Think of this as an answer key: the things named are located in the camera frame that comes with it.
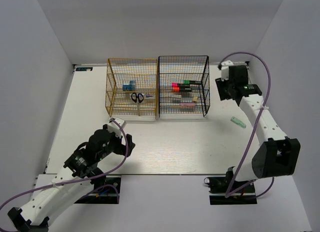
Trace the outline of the black handled scissors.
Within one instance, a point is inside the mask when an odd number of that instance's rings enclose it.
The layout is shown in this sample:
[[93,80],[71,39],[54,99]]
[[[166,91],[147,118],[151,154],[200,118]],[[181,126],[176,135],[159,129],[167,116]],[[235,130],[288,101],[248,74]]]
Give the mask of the black handled scissors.
[[143,94],[134,92],[134,93],[131,94],[131,99],[137,106],[137,115],[140,116],[140,104],[144,100]]

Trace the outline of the green highlighter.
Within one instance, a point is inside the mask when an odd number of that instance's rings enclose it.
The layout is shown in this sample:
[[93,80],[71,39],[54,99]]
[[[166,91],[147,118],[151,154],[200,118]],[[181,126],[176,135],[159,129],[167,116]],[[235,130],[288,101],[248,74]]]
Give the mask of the green highlighter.
[[194,81],[194,80],[184,80],[183,83],[187,84],[187,85],[201,85],[202,84],[201,81]]

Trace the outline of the pink eraser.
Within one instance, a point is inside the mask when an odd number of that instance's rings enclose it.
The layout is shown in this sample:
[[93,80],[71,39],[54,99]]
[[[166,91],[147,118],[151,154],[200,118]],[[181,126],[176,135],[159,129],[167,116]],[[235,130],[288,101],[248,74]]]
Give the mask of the pink eraser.
[[181,107],[195,107],[196,104],[192,103],[192,102],[189,102],[189,103],[181,103],[180,106]]

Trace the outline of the blue tape dispenser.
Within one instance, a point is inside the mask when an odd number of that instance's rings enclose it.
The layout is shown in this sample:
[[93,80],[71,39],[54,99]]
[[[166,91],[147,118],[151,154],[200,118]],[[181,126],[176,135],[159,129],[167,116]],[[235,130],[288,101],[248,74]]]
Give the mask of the blue tape dispenser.
[[123,91],[136,91],[136,81],[130,80],[129,84],[123,84],[122,90]]

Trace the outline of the pink highlighter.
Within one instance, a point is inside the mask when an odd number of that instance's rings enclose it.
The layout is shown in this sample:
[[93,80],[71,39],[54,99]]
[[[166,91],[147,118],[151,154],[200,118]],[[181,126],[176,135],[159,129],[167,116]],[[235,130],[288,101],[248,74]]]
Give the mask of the pink highlighter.
[[187,84],[181,84],[181,83],[172,83],[171,84],[172,88],[189,88],[190,86]]

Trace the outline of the white correction tape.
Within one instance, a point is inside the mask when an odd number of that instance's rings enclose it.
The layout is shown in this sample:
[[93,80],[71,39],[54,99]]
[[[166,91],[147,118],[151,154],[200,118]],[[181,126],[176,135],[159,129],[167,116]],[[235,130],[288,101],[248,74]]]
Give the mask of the white correction tape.
[[181,99],[179,99],[179,98],[172,99],[172,103],[180,103],[180,102],[181,102]]

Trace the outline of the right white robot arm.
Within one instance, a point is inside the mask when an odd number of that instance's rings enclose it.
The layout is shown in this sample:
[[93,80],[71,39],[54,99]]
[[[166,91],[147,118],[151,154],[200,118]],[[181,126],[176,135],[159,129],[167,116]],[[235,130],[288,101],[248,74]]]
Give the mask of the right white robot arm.
[[292,175],[295,171],[301,145],[291,139],[279,127],[256,84],[249,83],[245,65],[224,61],[218,66],[221,77],[216,85],[221,100],[234,100],[255,129],[251,137],[257,137],[259,149],[249,159],[241,159],[238,166],[230,167],[225,175],[226,191],[236,192],[244,184],[262,178]]

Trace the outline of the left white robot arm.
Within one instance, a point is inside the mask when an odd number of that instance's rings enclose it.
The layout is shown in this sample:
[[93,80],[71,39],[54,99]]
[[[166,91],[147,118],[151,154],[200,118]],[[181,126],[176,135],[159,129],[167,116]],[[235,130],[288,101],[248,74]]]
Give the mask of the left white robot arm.
[[129,157],[135,143],[132,136],[98,129],[75,149],[51,184],[37,189],[38,194],[20,208],[13,207],[8,217],[18,232],[47,232],[68,207],[78,200],[109,189],[118,192],[98,163],[109,154]]

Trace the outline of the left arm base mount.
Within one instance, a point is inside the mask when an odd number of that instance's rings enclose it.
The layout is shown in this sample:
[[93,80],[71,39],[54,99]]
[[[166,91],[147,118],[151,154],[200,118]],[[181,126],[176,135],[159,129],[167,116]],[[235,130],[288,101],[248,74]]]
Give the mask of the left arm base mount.
[[101,185],[95,185],[90,194],[83,196],[75,204],[117,205],[120,202],[121,182],[121,176],[107,176]]

